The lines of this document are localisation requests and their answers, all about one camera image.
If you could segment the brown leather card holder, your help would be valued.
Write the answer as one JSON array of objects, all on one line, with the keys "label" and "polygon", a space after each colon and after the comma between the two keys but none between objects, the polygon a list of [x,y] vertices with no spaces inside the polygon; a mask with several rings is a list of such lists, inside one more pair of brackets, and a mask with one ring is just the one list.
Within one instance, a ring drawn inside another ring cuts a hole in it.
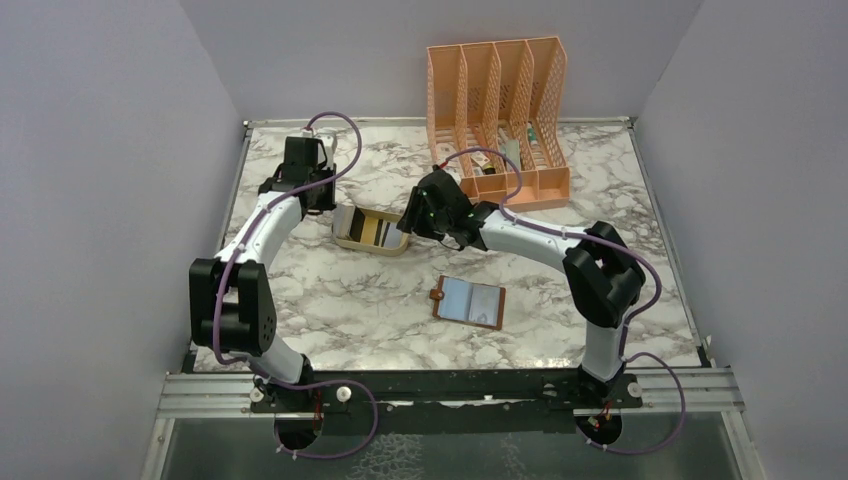
[{"label": "brown leather card holder", "polygon": [[502,329],[506,301],[503,287],[441,275],[428,298],[433,301],[432,315],[437,319]]}]

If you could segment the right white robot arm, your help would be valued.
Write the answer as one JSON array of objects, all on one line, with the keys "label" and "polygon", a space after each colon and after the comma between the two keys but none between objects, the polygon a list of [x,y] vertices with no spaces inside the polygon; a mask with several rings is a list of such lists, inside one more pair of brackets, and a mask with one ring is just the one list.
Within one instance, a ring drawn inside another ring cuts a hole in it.
[{"label": "right white robot arm", "polygon": [[586,230],[534,223],[502,205],[474,203],[441,169],[412,188],[398,227],[436,241],[451,237],[461,248],[511,253],[564,274],[573,304],[587,322],[578,396],[600,407],[616,395],[624,371],[626,316],[646,275],[614,227],[601,221]]}]

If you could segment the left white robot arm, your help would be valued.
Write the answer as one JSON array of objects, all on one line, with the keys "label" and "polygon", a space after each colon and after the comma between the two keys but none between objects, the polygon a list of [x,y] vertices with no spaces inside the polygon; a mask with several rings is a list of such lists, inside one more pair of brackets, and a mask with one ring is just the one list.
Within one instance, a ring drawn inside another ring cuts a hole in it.
[{"label": "left white robot arm", "polygon": [[298,411],[313,401],[308,359],[277,334],[268,268],[307,214],[335,208],[333,134],[308,130],[285,141],[282,162],[258,188],[257,203],[230,243],[188,271],[192,341],[278,381],[276,396]]}]

